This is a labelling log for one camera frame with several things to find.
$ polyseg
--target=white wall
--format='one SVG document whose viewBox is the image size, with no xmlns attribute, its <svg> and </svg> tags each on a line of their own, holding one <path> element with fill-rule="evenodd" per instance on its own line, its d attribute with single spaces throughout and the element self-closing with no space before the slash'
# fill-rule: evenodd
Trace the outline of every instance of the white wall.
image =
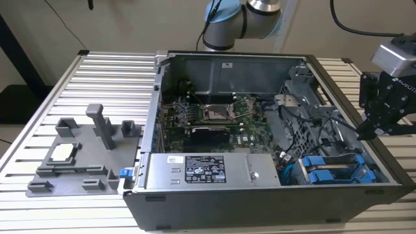
<svg viewBox="0 0 416 234">
<path fill-rule="evenodd" d="M 299 2 L 283 53 L 351 58 L 362 70 L 378 70 L 371 57 L 381 43 L 390 38 L 343 31 L 334 23 L 329 0 Z M 350 28 L 389 33 L 416 31 L 416 4 L 413 0 L 335 0 L 335 6 L 338 18 Z"/>
<path fill-rule="evenodd" d="M 49 0 L 90 50 L 195 50 L 209 0 Z M 43 0 L 0 0 L 3 15 L 45 81 L 55 84 L 83 48 Z M 274 39 L 237 51 L 273 52 Z"/>
<path fill-rule="evenodd" d="M 90 50 L 155 52 L 194 50 L 210 0 L 49 0 Z M 299 0 L 298 14 L 283 53 L 351 58 L 363 70 L 386 40 L 342 31 L 329 0 Z M 341 21 L 353 28 L 381 32 L 416 31 L 413 0 L 337 0 Z M 55 84 L 83 48 L 43 0 L 0 0 L 3 15 L 46 83 Z M 275 39 L 238 40 L 235 50 L 271 53 Z M 9 66 L 0 55 L 0 67 Z M 0 68 L 9 83 L 22 83 L 14 69 Z"/>
</svg>

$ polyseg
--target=blue tab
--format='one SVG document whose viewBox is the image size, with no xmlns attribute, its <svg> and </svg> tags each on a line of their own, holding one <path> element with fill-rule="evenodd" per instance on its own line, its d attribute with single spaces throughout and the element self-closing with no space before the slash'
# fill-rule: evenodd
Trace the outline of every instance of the blue tab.
<svg viewBox="0 0 416 234">
<path fill-rule="evenodd" d="M 125 179 L 133 179 L 133 170 L 131 169 L 122 169 L 119 173 L 119 177 Z"/>
<path fill-rule="evenodd" d="M 363 156 L 362 155 L 357 155 L 357 162 L 362 165 L 366 164 Z"/>
<path fill-rule="evenodd" d="M 330 170 L 315 170 L 310 173 L 310 179 L 313 183 L 334 181 Z"/>
<path fill-rule="evenodd" d="M 327 165 L 323 156 L 306 156 L 305 159 L 307 159 L 309 161 L 307 162 L 309 165 L 307 165 L 306 161 L 303 160 L 306 167 L 314 166 L 314 165 Z"/>
</svg>

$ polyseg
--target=aluminum extrusion table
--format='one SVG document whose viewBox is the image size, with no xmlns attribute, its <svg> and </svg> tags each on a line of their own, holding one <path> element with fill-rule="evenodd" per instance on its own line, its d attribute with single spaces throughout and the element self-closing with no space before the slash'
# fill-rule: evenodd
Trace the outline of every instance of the aluminum extrusion table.
<svg viewBox="0 0 416 234">
<path fill-rule="evenodd" d="M 319 59 L 358 111 L 361 71 L 342 59 Z M 0 159 L 0 231 L 23 233 L 145 233 L 137 226 L 121 195 L 26 196 L 27 184 L 45 159 L 62 117 L 93 124 L 87 105 L 105 105 L 113 123 L 133 119 L 146 124 L 155 78 L 155 55 L 90 52 L 71 64 L 46 102 L 34 115 L 10 150 Z M 415 136 L 382 136 L 393 155 L 416 181 Z M 347 224 L 321 224 L 189 230 L 187 233 L 416 233 L 416 193 L 391 205 L 378 205 Z"/>
</svg>

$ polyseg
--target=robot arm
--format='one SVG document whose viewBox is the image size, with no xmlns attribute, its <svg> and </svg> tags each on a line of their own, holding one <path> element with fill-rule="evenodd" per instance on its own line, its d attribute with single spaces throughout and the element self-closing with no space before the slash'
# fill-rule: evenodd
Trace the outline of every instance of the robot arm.
<svg viewBox="0 0 416 234">
<path fill-rule="evenodd" d="M 281 27 L 281 8 L 281 0 L 247 0 L 246 5 L 239 0 L 214 0 L 206 10 L 205 50 L 230 51 L 235 39 L 273 36 Z"/>
<path fill-rule="evenodd" d="M 383 72 L 362 75 L 359 103 L 367 119 L 358 127 L 359 140 L 374 139 L 377 129 L 390 135 L 416 134 L 416 125 L 398 124 L 416 113 L 416 34 L 382 44 L 373 62 Z"/>
</svg>

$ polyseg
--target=black cable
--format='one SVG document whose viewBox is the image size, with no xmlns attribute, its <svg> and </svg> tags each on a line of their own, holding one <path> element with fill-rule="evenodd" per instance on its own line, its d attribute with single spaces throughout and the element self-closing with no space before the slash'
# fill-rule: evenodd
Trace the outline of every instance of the black cable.
<svg viewBox="0 0 416 234">
<path fill-rule="evenodd" d="M 306 118 L 302 118 L 301 116 L 298 116 L 286 106 L 281 105 L 278 107 L 279 108 L 283 108 L 286 110 L 286 112 L 289 113 L 290 116 L 293 116 L 295 119 L 303 121 L 303 122 L 307 122 L 307 123 L 314 123 L 314 120 L 311 119 L 306 119 Z"/>
<path fill-rule="evenodd" d="M 209 26 L 210 26 L 210 24 L 211 24 L 211 20 L 214 19 L 215 15 L 217 15 L 217 11 L 218 11 L 218 9 L 219 9 L 219 7 L 221 7 L 222 1 L 223 1 L 223 0 L 221 0 L 219 3 L 218 3 L 218 4 L 215 5 L 215 7 L 214 7 L 215 0 L 213 0 L 213 4 L 211 4 L 211 8 L 210 8 L 210 13 L 209 13 L 209 16 L 207 16 L 206 25 L 205 25 L 203 31 L 202 31 L 202 33 L 201 33 L 201 36 L 198 37 L 198 40 L 197 40 L 197 46 L 195 46 L 195 50 L 197 50 L 197 51 L 198 51 L 198 45 L 199 45 L 199 43 L 201 43 L 202 37 L 205 36 L 206 31 L 207 31 L 207 29 L 209 29 Z"/>
<path fill-rule="evenodd" d="M 61 21 L 63 22 L 66 28 L 69 29 L 70 33 L 73 34 L 73 36 L 78 39 L 78 41 L 81 42 L 81 44 L 83 45 L 85 49 L 87 49 L 87 46 L 85 45 L 85 43 L 81 41 L 79 37 L 75 35 L 75 33 L 71 31 L 71 29 L 69 28 L 66 21 L 63 20 L 63 18 L 61 17 L 59 13 L 55 11 L 54 7 L 51 6 L 51 4 L 49 3 L 47 0 L 45 0 L 46 3 L 49 4 L 50 8 L 54 10 L 57 16 L 59 17 Z"/>
<path fill-rule="evenodd" d="M 13 142 L 3 140 L 3 139 L 0 139 L 0 141 L 3 141 L 5 143 L 13 144 Z"/>
<path fill-rule="evenodd" d="M 323 133 L 323 129 L 325 129 L 326 124 L 329 123 L 330 120 L 331 120 L 331 119 L 329 118 L 329 119 L 326 120 L 326 122 L 322 124 L 322 126 L 319 127 L 319 130 L 318 130 L 318 138 L 317 138 L 318 143 L 319 143 L 319 139 L 321 139 L 321 134 Z"/>
<path fill-rule="evenodd" d="M 314 151 L 317 151 L 319 148 L 322 148 L 322 147 L 323 147 L 325 145 L 327 145 L 327 144 L 337 144 L 337 142 L 329 141 L 329 142 L 326 142 L 326 143 L 322 143 L 322 144 L 317 145 L 314 148 L 311 148 L 311 149 L 309 150 L 309 152 L 307 152 L 306 154 L 311 154 Z"/>
<path fill-rule="evenodd" d="M 355 34 L 359 34 L 359 35 L 365 35 L 365 36 L 374 36 L 374 37 L 390 37 L 390 38 L 395 38 L 395 37 L 401 37 L 402 34 L 398 34 L 398 33 L 373 33 L 373 32 L 365 32 L 365 31 L 359 31 L 359 30 L 355 30 L 355 29 L 351 29 L 349 27 L 346 27 L 339 19 L 338 19 L 338 15 L 337 15 L 337 10 L 335 10 L 335 5 L 334 5 L 334 0 L 330 0 L 330 8 L 331 8 L 331 15 L 333 15 L 333 19 L 334 19 L 334 22 L 337 23 L 337 25 L 343 29 L 346 30 L 347 32 L 350 33 L 355 33 Z"/>
<path fill-rule="evenodd" d="M 294 129 L 290 127 L 290 125 L 287 124 L 287 122 L 286 122 L 286 127 L 290 129 L 291 134 L 293 134 L 293 143 L 291 143 L 289 149 L 283 150 L 283 152 L 287 153 L 287 152 L 290 152 L 290 150 L 291 150 L 291 149 L 294 148 L 294 146 L 295 146 L 295 131 L 294 131 Z"/>
</svg>

